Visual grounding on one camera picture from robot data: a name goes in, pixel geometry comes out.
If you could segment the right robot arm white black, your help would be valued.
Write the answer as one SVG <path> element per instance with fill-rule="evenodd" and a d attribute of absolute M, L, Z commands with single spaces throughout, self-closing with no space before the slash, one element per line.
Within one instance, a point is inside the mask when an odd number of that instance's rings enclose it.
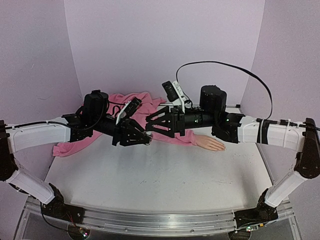
<path fill-rule="evenodd" d="M 287 148 L 296 152 L 296 163 L 286 176 L 266 189 L 257 206 L 234 213 L 236 229 L 250 230 L 278 218 L 277 207 L 297 187 L 320 174 L 320 139 L 315 121 L 269 120 L 226 111 L 227 93 L 215 85 L 200 90 L 199 106 L 185 107 L 185 96 L 177 82 L 163 88 L 171 106 L 146 118 L 146 129 L 173 138 L 187 129 L 211 127 L 214 137 L 228 143 L 257 143 Z"/>

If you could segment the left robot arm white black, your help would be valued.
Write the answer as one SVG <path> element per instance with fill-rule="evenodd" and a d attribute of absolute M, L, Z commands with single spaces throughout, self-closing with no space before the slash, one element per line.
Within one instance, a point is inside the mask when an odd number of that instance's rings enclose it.
<path fill-rule="evenodd" d="M 76 113 L 65 114 L 54 120 L 37 121 L 18 125 L 0 122 L 0 180 L 39 200 L 56 218 L 68 213 L 64 197 L 51 183 L 32 176 L 17 160 L 18 151 L 53 143 L 74 143 L 99 132 L 112 137 L 112 145 L 124 147 L 148 145 L 152 135 L 132 116 L 142 101 L 130 100 L 117 117 L 109 115 L 109 95 L 93 90 L 84 98 Z"/>

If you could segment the nail polish bottle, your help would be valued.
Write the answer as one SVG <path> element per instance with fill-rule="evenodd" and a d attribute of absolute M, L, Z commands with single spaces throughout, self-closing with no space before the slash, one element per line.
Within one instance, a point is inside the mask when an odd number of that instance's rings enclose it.
<path fill-rule="evenodd" d="M 149 146 L 153 140 L 153 134 L 151 132 L 146 132 L 145 137 L 146 137 L 146 140 L 144 144 Z"/>

